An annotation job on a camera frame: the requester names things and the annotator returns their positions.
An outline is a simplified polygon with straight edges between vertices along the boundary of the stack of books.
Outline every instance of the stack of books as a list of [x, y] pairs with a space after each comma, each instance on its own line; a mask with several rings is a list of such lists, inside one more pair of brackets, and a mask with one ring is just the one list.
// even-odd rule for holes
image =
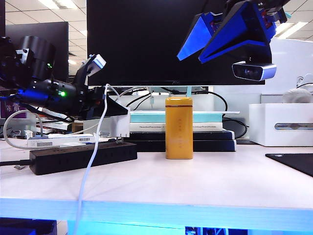
[[[222, 114], [193, 112], [193, 131], [222, 131]], [[165, 111], [132, 111], [130, 132], [165, 132]]]
[[[194, 152], [236, 151], [234, 132], [223, 129], [222, 114], [194, 111], [193, 121]], [[165, 112], [132, 112], [130, 132], [126, 141], [137, 144], [138, 152], [165, 152]]]
[[[50, 133], [67, 133], [71, 131], [72, 124], [66, 123], [63, 121], [55, 121], [55, 122], [45, 122], [51, 121], [49, 118], [42, 117], [43, 121], [43, 134], [50, 134]], [[40, 132], [40, 125], [37, 123], [36, 125], [36, 132]]]

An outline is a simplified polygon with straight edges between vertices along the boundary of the black monitor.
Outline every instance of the black monitor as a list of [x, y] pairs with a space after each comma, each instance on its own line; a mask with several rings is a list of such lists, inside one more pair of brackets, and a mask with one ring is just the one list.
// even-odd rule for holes
[[264, 84], [236, 78], [239, 58], [219, 57], [206, 64], [199, 54], [179, 61], [177, 53], [194, 16], [223, 11], [225, 0], [87, 1], [88, 54], [107, 61], [88, 85], [176, 86]]
[[53, 76], [67, 81], [68, 77], [68, 22], [29, 23], [6, 25], [5, 35], [10, 37], [16, 49], [20, 49], [24, 36], [38, 36], [56, 47]]

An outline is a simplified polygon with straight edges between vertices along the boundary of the white cable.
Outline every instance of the white cable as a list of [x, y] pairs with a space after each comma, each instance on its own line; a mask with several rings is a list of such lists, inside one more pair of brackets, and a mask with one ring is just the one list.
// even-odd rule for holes
[[82, 213], [82, 202], [83, 202], [83, 194], [84, 194], [84, 188], [85, 188], [85, 184], [86, 184], [86, 180], [88, 177], [88, 174], [90, 172], [90, 168], [91, 168], [91, 164], [93, 163], [93, 160], [96, 156], [97, 150], [98, 150], [98, 144], [99, 144], [99, 133], [100, 133], [100, 128], [101, 128], [101, 123], [103, 121], [103, 118], [107, 112], [107, 108], [108, 108], [108, 104], [107, 104], [107, 91], [108, 91], [108, 86], [110, 86], [109, 84], [106, 85], [105, 90], [104, 90], [104, 111], [102, 113], [102, 116], [99, 120], [98, 123], [98, 127], [97, 127], [97, 132], [96, 132], [96, 139], [95, 139], [95, 143], [94, 143], [94, 150], [92, 153], [92, 156], [90, 158], [90, 161], [88, 163], [88, 166], [86, 168], [84, 177], [82, 179], [81, 185], [80, 185], [80, 190], [79, 190], [79, 195], [78, 195], [78, 208], [77, 208], [77, 213], [76, 213], [76, 221], [75, 221], [75, 226], [74, 226], [74, 231], [73, 231], [73, 235], [77, 234], [78, 231], [78, 226], [79, 226], [79, 222], [81, 219], [81, 213]]
[[117, 95], [117, 98], [116, 99], [119, 99], [120, 98], [120, 94], [116, 91], [116, 89], [114, 89], [110, 84], [107, 84], [108, 85], [108, 87], [112, 90], [112, 91], [114, 91], [115, 92], [115, 94]]
[[[118, 97], [117, 97], [116, 100], [115, 100], [115, 101], [117, 101], [117, 100], [121, 97], [122, 94], [119, 95], [118, 92], [116, 91], [116, 89], [114, 89], [114, 88], [113, 88], [111, 85], [109, 85], [109, 84], [107, 84], [107, 85], [108, 85], [108, 87], [110, 87], [110, 89], [111, 89], [112, 91], [114, 91], [114, 92], [118, 95]], [[70, 134], [68, 134], [68, 135], [75, 135], [75, 134], [83, 133], [84, 131], [87, 131], [87, 130], [90, 130], [90, 129], [96, 127], [97, 125], [98, 125], [98, 123], [95, 124], [95, 125], [93, 125], [93, 126], [91, 126], [91, 127], [86, 128], [86, 129], [84, 129], [84, 130], [77, 131], [77, 132], [74, 132], [74, 133], [70, 133]]]
[[[20, 110], [20, 111], [17, 111], [16, 113], [13, 113], [11, 116], [9, 116], [7, 118], [7, 120], [5, 121], [4, 125], [3, 125], [3, 137], [5, 139], [5, 141], [12, 147], [14, 148], [19, 148], [19, 149], [43, 149], [43, 148], [59, 148], [60, 146], [56, 146], [56, 145], [52, 145], [52, 146], [45, 146], [45, 147], [25, 147], [25, 146], [18, 146], [18, 145], [15, 145], [13, 144], [9, 138], [8, 138], [8, 135], [7, 135], [7, 132], [6, 132], [6, 129], [7, 129], [7, 126], [10, 122], [10, 120], [15, 117], [16, 115], [18, 114], [22, 114], [22, 113], [32, 113], [31, 111], [29, 110]], [[38, 120], [39, 120], [39, 123], [40, 123], [40, 132], [41, 132], [41, 136], [43, 135], [43, 122], [40, 118], [40, 116], [38, 114], [34, 114]]]
[[131, 92], [131, 91], [133, 91], [133, 90], [135, 90], [135, 89], [139, 89], [139, 88], [144, 88], [144, 87], [133, 87], [133, 88], [130, 88], [130, 89], [128, 89], [128, 90], [122, 92], [122, 93], [119, 95], [119, 97], [121, 97], [121, 96], [125, 95], [126, 93]]

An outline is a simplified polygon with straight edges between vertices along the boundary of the tin can lid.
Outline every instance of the tin can lid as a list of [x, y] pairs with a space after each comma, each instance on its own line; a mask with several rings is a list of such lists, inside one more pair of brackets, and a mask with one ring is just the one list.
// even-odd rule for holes
[[190, 97], [169, 97], [166, 98], [165, 100], [165, 105], [175, 105], [175, 106], [180, 106], [180, 105], [192, 105], [192, 98]]

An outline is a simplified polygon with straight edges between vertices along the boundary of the ceiling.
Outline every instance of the ceiling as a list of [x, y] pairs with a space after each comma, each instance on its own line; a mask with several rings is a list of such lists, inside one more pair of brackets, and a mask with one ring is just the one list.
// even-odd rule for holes
[[[31, 24], [68, 21], [68, 49], [75, 56], [69, 59], [76, 65], [69, 64], [69, 74], [75, 75], [81, 61], [87, 57], [87, 39], [80, 31], [87, 30], [86, 0], [72, 0], [77, 9], [50, 10], [38, 0], [6, 0], [6, 24]], [[284, 10], [292, 15], [290, 23], [309, 22], [306, 26], [288, 38], [313, 41], [313, 0], [290, 0]]]

